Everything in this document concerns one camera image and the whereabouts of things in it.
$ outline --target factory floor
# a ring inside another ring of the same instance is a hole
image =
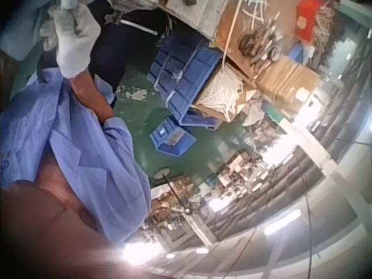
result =
[[[190,175],[201,183],[229,160],[236,151],[247,148],[244,143],[245,129],[238,119],[222,124],[217,131],[191,127],[189,131],[196,143],[181,157],[159,153],[155,150],[149,134],[170,115],[160,96],[146,80],[153,57],[142,63],[129,63],[127,72],[116,91],[115,115],[121,117],[132,134],[135,158],[146,174],[152,178],[155,171],[169,167],[169,178]]]

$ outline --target blue shirt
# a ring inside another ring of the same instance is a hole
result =
[[[131,134],[122,119],[103,126],[74,96],[59,69],[36,73],[0,117],[1,185],[35,181],[44,148],[55,158],[99,230],[114,244],[132,234],[149,213],[149,181],[134,159]],[[95,77],[110,103],[111,86]]]

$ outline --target skin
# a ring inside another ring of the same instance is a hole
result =
[[[113,111],[89,73],[70,80],[78,100],[101,124]],[[121,250],[95,229],[51,151],[44,152],[37,178],[1,191],[1,235],[28,278],[167,279],[126,263]]]

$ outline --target person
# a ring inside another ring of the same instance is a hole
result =
[[[0,116],[2,241],[41,278],[164,278],[114,248],[144,221],[151,196],[114,117],[117,84],[88,70],[101,27],[82,4],[49,14],[41,35],[46,49],[58,45],[58,67],[40,67]]]

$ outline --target white glove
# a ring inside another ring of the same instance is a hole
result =
[[[45,22],[40,30],[40,35],[47,37],[44,49],[51,50],[58,44],[57,63],[62,75],[76,77],[88,67],[101,27],[82,4],[72,10],[55,6],[48,12],[53,19]]]

